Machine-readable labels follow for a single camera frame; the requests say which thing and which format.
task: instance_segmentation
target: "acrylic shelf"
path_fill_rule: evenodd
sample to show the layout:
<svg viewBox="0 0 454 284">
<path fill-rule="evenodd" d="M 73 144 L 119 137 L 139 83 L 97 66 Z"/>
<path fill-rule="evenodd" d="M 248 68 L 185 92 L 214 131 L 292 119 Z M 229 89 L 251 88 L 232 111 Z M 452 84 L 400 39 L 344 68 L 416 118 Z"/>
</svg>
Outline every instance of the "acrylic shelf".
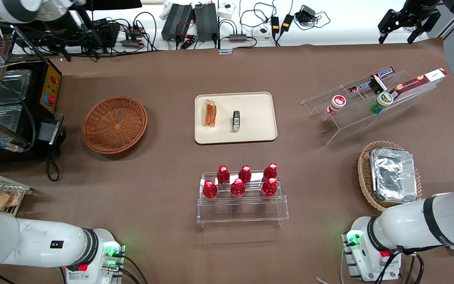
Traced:
<svg viewBox="0 0 454 284">
<path fill-rule="evenodd" d="M 348 89 L 363 84 L 371 79 L 371 75 L 387 70 L 382 68 L 359 79 L 350 81 L 335 89 L 316 95 L 301 102 L 301 105 L 308 109 L 311 116 L 319 115 L 323 121 L 330 119 L 335 124 L 335 133 L 327 142 L 327 145 L 348 137 L 358 131 L 380 122 L 398 112 L 416 104 L 425 97 L 431 90 L 436 88 L 435 84 L 429 84 L 427 88 L 418 88 L 415 92 L 407 92 L 400 95 L 391 106 L 385 108 L 380 114 L 373 114 L 370 105 L 376 101 L 376 94 L 367 87 L 360 91 L 350 92 Z M 382 77 L 387 90 L 392 90 L 398 84 L 413 79 L 405 70 Z M 335 95 L 342 95 L 346 98 L 346 106 L 336 112 L 327 113 L 327 107 Z"/>
<path fill-rule="evenodd" d="M 202 228 L 206 223 L 278 221 L 281 225 L 288 220 L 287 196 L 279 178 L 276 178 L 276 194 L 260 196 L 263 171 L 252 171 L 251 181 L 245 183 L 244 196 L 232 198 L 231 184 L 236 178 L 237 174 L 231 174 L 229 183 L 219 185 L 216 172 L 202 173 L 197 198 L 197 223 Z M 211 180 L 218 187 L 216 198 L 208 199 L 202 194 L 204 182 L 207 180 Z"/>
</svg>

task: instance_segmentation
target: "power supply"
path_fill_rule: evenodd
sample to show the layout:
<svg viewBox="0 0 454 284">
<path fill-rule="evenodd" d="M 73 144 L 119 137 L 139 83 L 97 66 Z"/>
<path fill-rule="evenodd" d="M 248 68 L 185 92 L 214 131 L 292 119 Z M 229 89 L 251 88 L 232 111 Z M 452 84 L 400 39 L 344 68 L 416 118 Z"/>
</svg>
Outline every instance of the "power supply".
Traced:
<svg viewBox="0 0 454 284">
<path fill-rule="evenodd" d="M 162 39 L 174 41 L 180 37 L 180 41 L 184 41 L 184 34 L 187 34 L 191 20 L 191 5 L 173 4 L 162 29 Z"/>
<path fill-rule="evenodd" d="M 217 40 L 220 32 L 215 4 L 198 4 L 194 7 L 194 11 L 196 14 L 197 40 Z"/>
</svg>

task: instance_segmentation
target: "beige tray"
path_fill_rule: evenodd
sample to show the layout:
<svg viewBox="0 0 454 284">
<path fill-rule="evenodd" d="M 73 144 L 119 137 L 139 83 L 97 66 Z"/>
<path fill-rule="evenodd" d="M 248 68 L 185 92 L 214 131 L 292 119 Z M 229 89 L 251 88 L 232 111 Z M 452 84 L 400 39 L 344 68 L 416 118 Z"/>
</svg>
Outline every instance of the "beige tray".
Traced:
<svg viewBox="0 0 454 284">
<path fill-rule="evenodd" d="M 203 126 L 203 103 L 216 103 L 215 127 Z M 234 111 L 241 116 L 240 129 L 232 128 Z M 194 137 L 199 144 L 271 141 L 278 136 L 272 95 L 268 92 L 220 93 L 198 95 L 195 99 Z"/>
</svg>

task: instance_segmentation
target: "wicker basket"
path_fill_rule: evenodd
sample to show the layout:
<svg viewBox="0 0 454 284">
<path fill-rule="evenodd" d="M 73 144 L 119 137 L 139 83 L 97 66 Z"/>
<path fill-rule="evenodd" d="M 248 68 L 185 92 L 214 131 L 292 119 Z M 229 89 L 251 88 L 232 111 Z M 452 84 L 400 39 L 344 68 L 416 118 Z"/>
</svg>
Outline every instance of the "wicker basket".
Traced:
<svg viewBox="0 0 454 284">
<path fill-rule="evenodd" d="M 83 140 L 97 153 L 120 153 L 136 144 L 145 132 L 145 108 L 131 97 L 111 97 L 94 106 L 83 124 Z"/>
<path fill-rule="evenodd" d="M 362 189 L 362 193 L 364 194 L 365 198 L 371 205 L 374 206 L 377 210 L 384 211 L 386 208 L 400 205 L 399 203 L 393 202 L 386 202 L 386 201 L 379 201 L 374 196 L 374 191 L 372 189 L 372 174 L 371 174 L 371 157 L 370 153 L 372 150 L 379 148 L 379 147 L 389 147 L 395 149 L 402 149 L 397 144 L 387 141 L 376 141 L 371 144 L 368 144 L 364 151 L 360 154 L 360 158 L 358 159 L 358 180 L 360 182 L 360 188 Z M 416 187 L 417 187 L 417 198 L 421 199 L 421 182 L 420 182 L 420 174 L 418 174 L 418 170 L 415 168 L 415 177 L 416 177 Z"/>
</svg>

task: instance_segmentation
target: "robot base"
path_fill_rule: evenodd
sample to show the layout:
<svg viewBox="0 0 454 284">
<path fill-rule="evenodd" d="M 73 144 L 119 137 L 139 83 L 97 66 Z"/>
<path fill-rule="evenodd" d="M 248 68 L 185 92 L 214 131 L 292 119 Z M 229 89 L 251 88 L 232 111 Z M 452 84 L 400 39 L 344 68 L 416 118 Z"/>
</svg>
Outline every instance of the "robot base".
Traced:
<svg viewBox="0 0 454 284">
<path fill-rule="evenodd" d="M 119 284 L 119 273 L 101 270 L 103 264 L 120 264 L 117 258 L 106 256 L 105 253 L 122 253 L 124 246 L 115 241 L 113 235 L 105 229 L 94 229 L 99 238 L 99 247 L 94 260 L 88 265 L 86 271 L 70 271 L 66 269 L 66 282 L 68 284 Z"/>
<path fill-rule="evenodd" d="M 352 277 L 358 277 L 358 273 L 360 273 L 362 280 L 365 282 L 376 281 L 389 258 L 382 257 L 380 252 L 376 250 L 369 240 L 367 235 L 367 224 L 370 219 L 370 217 L 358 218 L 353 223 L 351 230 L 342 236 L 346 260 L 348 260 L 348 266 L 350 268 L 350 275 Z M 346 244 L 351 241 L 354 241 L 357 245 L 346 247 Z M 400 276 L 400 258 L 401 255 L 397 255 L 386 268 L 383 280 L 398 279 Z"/>
</svg>

